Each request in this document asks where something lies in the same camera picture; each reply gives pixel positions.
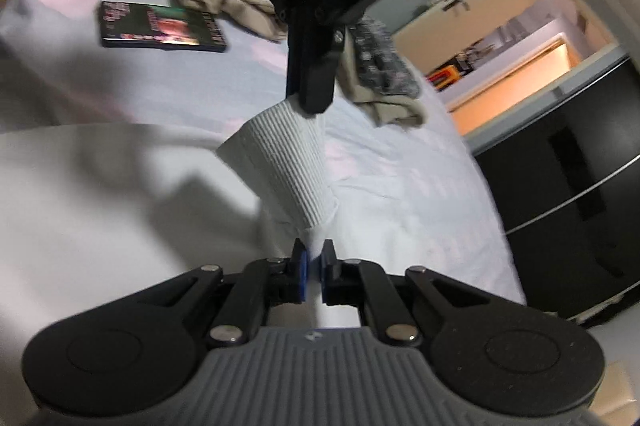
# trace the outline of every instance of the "bed sheet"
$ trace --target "bed sheet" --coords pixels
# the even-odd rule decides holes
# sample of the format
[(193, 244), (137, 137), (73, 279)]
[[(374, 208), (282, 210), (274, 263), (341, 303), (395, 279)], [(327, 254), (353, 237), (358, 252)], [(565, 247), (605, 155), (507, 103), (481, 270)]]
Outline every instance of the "bed sheet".
[[(223, 140), (282, 99), (286, 44), (220, 20), (226, 53), (108, 49), (98, 40), (99, 0), (9, 0), (0, 38), (65, 122), (189, 126)], [(171, 0), (108, 0), (169, 5)], [(334, 190), (358, 251), (389, 272), (424, 264), (523, 301), (500, 218), (475, 161), (436, 93), (421, 129), (376, 128), (337, 92), (326, 113)]]

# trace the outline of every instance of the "gray ribbed gripper base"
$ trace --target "gray ribbed gripper base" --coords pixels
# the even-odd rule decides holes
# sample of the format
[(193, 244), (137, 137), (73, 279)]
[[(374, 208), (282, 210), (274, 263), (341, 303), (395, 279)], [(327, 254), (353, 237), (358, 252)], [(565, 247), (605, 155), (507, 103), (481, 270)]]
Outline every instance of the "gray ribbed gripper base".
[(510, 418), (448, 390), (422, 355), (360, 329), (262, 328), (212, 350), (180, 392), (148, 410), (78, 418), (42, 410), (46, 426), (602, 426), (586, 409)]

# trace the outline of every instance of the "beige cloth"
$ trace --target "beige cloth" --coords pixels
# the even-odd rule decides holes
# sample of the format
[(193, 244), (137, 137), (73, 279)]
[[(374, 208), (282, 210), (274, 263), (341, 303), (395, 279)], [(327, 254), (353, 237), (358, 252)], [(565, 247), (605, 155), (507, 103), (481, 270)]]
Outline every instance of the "beige cloth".
[(345, 97), (366, 112), (378, 126), (389, 123), (422, 126), (427, 120), (427, 114), (420, 101), (408, 96), (382, 96), (360, 84), (353, 39), (348, 30), (345, 31), (345, 36), (344, 51), (336, 74)]
[(287, 26), (275, 16), (269, 0), (178, 0), (183, 6), (213, 14), (225, 12), (240, 25), (267, 38), (287, 38)]

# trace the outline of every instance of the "folded clothes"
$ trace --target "folded clothes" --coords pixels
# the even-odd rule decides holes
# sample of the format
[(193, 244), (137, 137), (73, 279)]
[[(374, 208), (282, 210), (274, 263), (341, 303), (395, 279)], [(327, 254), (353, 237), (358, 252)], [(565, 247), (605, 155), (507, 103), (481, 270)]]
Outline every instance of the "folded clothes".
[(269, 0), (178, 0), (183, 6), (219, 14), (225, 12), (243, 27), (273, 41), (287, 37), (287, 26), (274, 14)]
[(345, 31), (336, 80), (345, 97), (378, 126), (422, 126), (426, 122), (424, 107), (417, 100), (419, 82), (380, 22), (365, 16)]

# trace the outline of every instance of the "gray patterned cloth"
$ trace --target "gray patterned cloth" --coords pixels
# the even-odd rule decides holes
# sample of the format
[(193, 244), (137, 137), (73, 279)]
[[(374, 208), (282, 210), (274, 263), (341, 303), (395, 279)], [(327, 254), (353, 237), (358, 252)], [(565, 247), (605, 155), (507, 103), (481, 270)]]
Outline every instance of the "gray patterned cloth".
[(382, 96), (420, 96), (420, 85), (398, 55), (391, 34), (381, 21), (364, 15), (349, 31), (362, 86)]

